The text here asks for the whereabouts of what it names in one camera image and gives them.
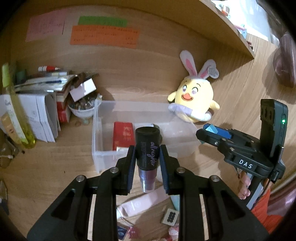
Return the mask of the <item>right hand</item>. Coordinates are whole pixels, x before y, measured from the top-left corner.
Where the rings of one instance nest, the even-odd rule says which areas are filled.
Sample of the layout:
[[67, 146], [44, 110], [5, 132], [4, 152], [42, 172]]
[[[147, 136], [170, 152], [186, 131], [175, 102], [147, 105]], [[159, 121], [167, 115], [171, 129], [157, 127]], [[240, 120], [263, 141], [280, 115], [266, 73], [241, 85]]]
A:
[[251, 192], [248, 189], [250, 184], [251, 184], [251, 179], [248, 176], [248, 174], [245, 172], [241, 172], [240, 178], [239, 178], [239, 184], [238, 184], [238, 193], [237, 193], [237, 196], [241, 200], [245, 200], [246, 197], [250, 196]]

